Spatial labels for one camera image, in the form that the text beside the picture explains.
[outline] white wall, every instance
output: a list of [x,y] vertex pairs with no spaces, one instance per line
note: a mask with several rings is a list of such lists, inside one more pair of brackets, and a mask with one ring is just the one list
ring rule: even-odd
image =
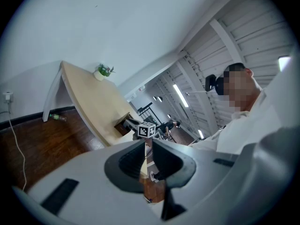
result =
[[[14,101],[11,104],[12,119],[43,111],[48,90],[59,70],[59,65],[60,61],[56,61],[34,67],[0,85],[1,92],[14,93]],[[60,82],[61,86],[51,109],[73,105],[63,81]],[[8,106],[3,103],[3,96],[0,96],[0,111],[7,110]],[[6,113],[0,115],[0,122],[6,120],[8,120]]]
[[41,111],[61,60],[115,66],[109,80],[122,84],[173,51],[207,2],[25,0],[0,40],[0,92],[15,93],[13,118]]

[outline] ceiling beam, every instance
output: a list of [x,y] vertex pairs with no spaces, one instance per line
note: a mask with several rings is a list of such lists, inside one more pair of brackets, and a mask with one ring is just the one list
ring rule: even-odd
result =
[[[169,75],[162,75],[162,78],[165,79],[165,81],[167,82],[167,84],[172,88],[173,88],[173,85],[176,84]],[[179,100],[179,96],[176,94],[176,99],[177,99],[177,102],[180,103],[181,100]],[[188,119],[190,120],[191,122],[191,125],[192,127],[194,128],[195,132],[197,132],[198,129],[201,129],[201,127],[198,125],[195,117],[193,116],[191,110],[190,110],[190,106],[189,107],[185,107],[185,112],[187,113],[187,117]]]
[[215,0],[215,2],[206,10],[206,12],[200,16],[198,22],[192,27],[192,29],[185,36],[181,44],[177,48],[177,52],[180,52],[189,41],[231,0]]
[[219,37],[225,44],[226,48],[228,49],[228,52],[230,53],[230,55],[232,57],[232,60],[234,62],[241,62],[243,64],[246,64],[245,58],[242,55],[242,52],[241,52],[239,46],[237,45],[231,32],[226,28],[226,26],[223,24],[223,22],[218,22],[216,19],[213,19],[210,22],[210,25],[216,31],[216,33],[219,35]]
[[[180,61],[176,62],[176,65],[185,76],[193,91],[205,91],[199,77],[193,70],[192,66],[185,59],[181,59]],[[216,133],[218,131],[218,125],[206,92],[195,93],[195,97],[199,101],[202,111],[204,112],[205,118],[209,125],[210,134],[212,135]]]
[[157,75],[164,72],[186,54],[186,52],[171,52],[148,64],[146,67],[133,74],[130,78],[118,86],[120,93],[126,98],[131,96],[132,93],[137,91],[140,87],[148,83]]
[[176,115],[178,118],[181,118],[183,119],[181,116],[180,116],[180,113],[177,111],[177,109],[175,108],[175,106],[173,105],[173,98],[168,94],[168,92],[166,91],[164,85],[163,85],[163,82],[161,81],[161,79],[159,78],[156,82],[156,85],[158,86],[158,88],[161,90],[161,92],[163,93],[163,98],[165,98],[169,104],[171,105],[171,107],[173,108],[173,110],[176,112]]

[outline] black baseboard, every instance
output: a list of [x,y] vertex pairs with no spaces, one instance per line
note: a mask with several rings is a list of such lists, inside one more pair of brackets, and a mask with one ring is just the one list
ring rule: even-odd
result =
[[[50,111],[50,113],[59,114],[59,113],[69,111],[69,110],[72,110],[72,109],[75,109],[75,106],[53,109],[53,110]],[[20,123],[24,123],[24,122],[27,122],[27,121],[30,121],[30,120],[33,120],[33,119],[37,119],[37,118],[42,118],[42,117],[43,117],[43,112],[38,112],[38,113],[35,113],[35,114],[31,114],[31,115],[23,116],[23,117],[20,117],[20,118],[12,119],[11,120],[11,125],[13,125],[13,126],[18,125]],[[9,125],[8,121],[0,123],[0,131],[3,130],[3,129],[9,128],[9,127],[10,127],[10,125]]]

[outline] white shirt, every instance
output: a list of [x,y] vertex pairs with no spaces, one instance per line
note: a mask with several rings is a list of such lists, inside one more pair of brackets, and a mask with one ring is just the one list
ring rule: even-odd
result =
[[233,113],[232,121],[223,130],[191,146],[198,149],[240,154],[245,145],[257,143],[280,127],[280,120],[265,91],[262,90],[250,112]]
[[245,145],[259,142],[267,134],[282,127],[300,125],[299,63],[296,53],[285,69],[261,91],[251,111],[235,112],[223,130],[190,146],[240,154]]

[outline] ceiling light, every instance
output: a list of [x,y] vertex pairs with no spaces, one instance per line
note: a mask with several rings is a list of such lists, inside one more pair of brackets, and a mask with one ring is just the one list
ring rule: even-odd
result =
[[280,57],[278,59],[280,71],[282,71],[286,67],[290,59],[291,57],[289,56]]
[[204,136],[203,136],[202,132],[201,132],[200,130],[198,130],[198,132],[199,132],[199,134],[200,134],[201,139],[203,139]]
[[175,88],[176,92],[178,93],[178,96],[181,98],[183,104],[185,107],[188,107],[188,103],[186,102],[186,100],[184,99],[182,93],[180,92],[179,88],[177,87],[176,84],[173,85],[173,87]]

